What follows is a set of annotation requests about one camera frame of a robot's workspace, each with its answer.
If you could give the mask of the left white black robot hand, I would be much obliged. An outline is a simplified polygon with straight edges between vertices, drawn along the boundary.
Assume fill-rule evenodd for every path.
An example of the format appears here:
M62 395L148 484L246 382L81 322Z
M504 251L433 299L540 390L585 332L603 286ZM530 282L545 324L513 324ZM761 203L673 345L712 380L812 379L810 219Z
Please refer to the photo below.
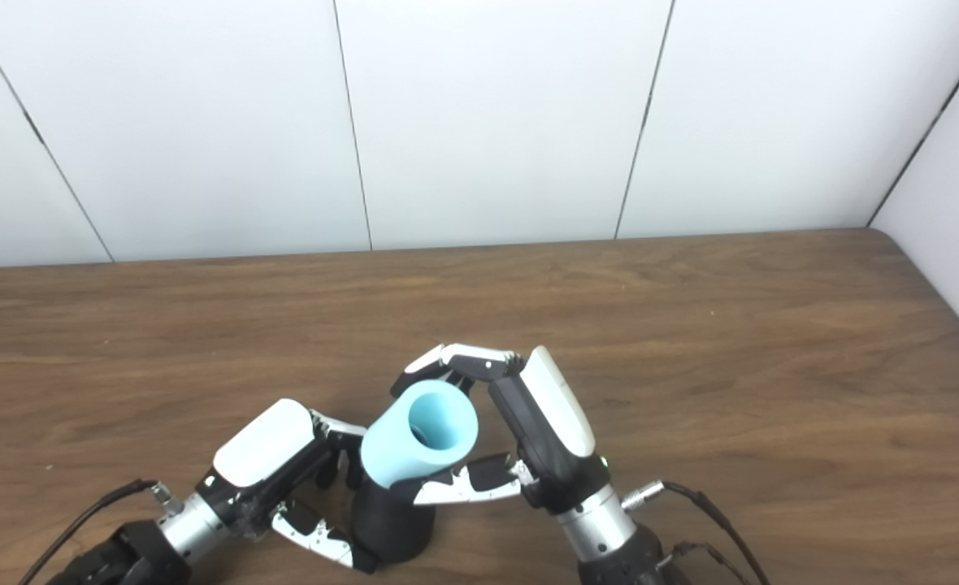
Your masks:
M347 487L360 488L366 431L283 397L217 449L194 495L215 516L210 526L231 537L260 540L275 531L316 555L373 574L375 556L295 493L310 481L331 487L343 456Z

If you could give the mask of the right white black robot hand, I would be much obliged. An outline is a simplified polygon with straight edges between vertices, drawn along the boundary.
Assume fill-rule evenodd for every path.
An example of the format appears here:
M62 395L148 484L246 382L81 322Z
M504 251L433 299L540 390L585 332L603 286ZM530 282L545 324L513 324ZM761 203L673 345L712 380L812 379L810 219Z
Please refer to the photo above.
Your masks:
M402 371L391 395L424 380L450 382L462 395L486 384L516 451L396 481L391 493L401 502L438 506L523 496L531 507L564 514L609 484L587 416L546 348L524 357L509 349L439 344Z

